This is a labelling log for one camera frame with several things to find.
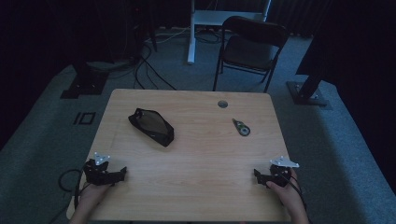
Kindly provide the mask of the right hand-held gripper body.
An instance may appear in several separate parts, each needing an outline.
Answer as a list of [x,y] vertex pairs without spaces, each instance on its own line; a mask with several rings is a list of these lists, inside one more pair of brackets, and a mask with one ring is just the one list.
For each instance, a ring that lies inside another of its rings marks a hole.
[[291,178],[291,168],[299,168],[298,162],[291,161],[290,159],[280,156],[278,158],[270,160],[270,172],[272,176],[272,182],[276,183],[280,187],[286,187]]

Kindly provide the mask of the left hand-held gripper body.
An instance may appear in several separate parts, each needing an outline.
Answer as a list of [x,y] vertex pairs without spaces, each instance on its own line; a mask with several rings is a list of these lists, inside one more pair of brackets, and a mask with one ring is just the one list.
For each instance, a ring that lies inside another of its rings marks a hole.
[[88,159],[83,167],[83,172],[88,183],[96,186],[115,184],[117,182],[116,173],[109,173],[109,155],[101,155],[95,152],[92,159]]

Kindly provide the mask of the person's left hand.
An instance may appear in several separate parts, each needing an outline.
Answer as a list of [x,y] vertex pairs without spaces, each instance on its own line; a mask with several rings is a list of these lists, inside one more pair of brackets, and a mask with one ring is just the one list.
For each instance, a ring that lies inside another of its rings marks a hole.
[[85,183],[79,194],[79,204],[87,206],[96,206],[103,200],[109,185],[96,186],[91,183]]

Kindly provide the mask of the person's right hand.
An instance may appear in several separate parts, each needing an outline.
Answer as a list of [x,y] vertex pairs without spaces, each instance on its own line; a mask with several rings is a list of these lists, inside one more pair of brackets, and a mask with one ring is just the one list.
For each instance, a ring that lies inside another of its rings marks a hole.
[[291,169],[290,172],[290,182],[286,187],[280,187],[272,181],[267,181],[266,184],[271,190],[276,193],[276,195],[283,203],[283,205],[287,208],[287,210],[292,207],[304,208],[303,200],[298,192],[299,186],[297,183],[297,174],[294,172],[293,169]]

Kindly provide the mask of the green correction tape dispenser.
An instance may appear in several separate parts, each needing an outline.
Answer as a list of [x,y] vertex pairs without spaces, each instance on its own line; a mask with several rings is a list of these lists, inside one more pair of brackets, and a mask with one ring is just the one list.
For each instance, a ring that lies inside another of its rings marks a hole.
[[244,122],[233,119],[233,125],[240,135],[248,136],[250,134],[250,129]]

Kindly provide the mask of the black mesh pencil case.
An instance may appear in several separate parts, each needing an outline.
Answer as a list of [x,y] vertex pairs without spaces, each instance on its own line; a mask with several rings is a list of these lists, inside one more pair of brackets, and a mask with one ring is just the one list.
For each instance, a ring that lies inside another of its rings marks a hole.
[[168,147],[174,140],[175,132],[173,126],[157,111],[137,108],[128,117],[128,120],[137,130],[163,147]]

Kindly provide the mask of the black folding chair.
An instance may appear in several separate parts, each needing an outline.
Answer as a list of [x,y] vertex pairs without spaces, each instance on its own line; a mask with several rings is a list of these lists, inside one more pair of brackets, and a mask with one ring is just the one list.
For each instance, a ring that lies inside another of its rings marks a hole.
[[263,91],[267,92],[289,36],[288,30],[276,23],[242,16],[226,19],[221,25],[221,45],[212,90],[217,88],[219,74],[227,67],[262,75],[262,83],[267,81]]

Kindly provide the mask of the black stand with base plate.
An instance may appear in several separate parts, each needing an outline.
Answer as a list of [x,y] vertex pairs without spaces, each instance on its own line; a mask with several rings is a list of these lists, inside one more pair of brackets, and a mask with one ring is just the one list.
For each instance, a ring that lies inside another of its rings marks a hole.
[[80,95],[101,95],[106,85],[108,72],[95,71],[85,62],[73,63],[76,76],[61,99],[77,99]]
[[326,106],[328,103],[318,92],[318,85],[323,79],[325,72],[324,63],[301,63],[297,69],[297,75],[307,75],[304,83],[288,81],[287,87],[293,102],[297,105]]

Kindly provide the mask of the white desk frame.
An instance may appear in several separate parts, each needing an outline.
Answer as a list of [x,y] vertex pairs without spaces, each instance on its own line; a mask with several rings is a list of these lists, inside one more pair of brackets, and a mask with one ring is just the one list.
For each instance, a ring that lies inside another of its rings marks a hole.
[[196,50],[196,25],[220,26],[231,16],[242,16],[253,20],[266,21],[272,0],[264,0],[261,12],[201,10],[195,8],[195,0],[191,0],[190,41],[187,64],[194,64]]

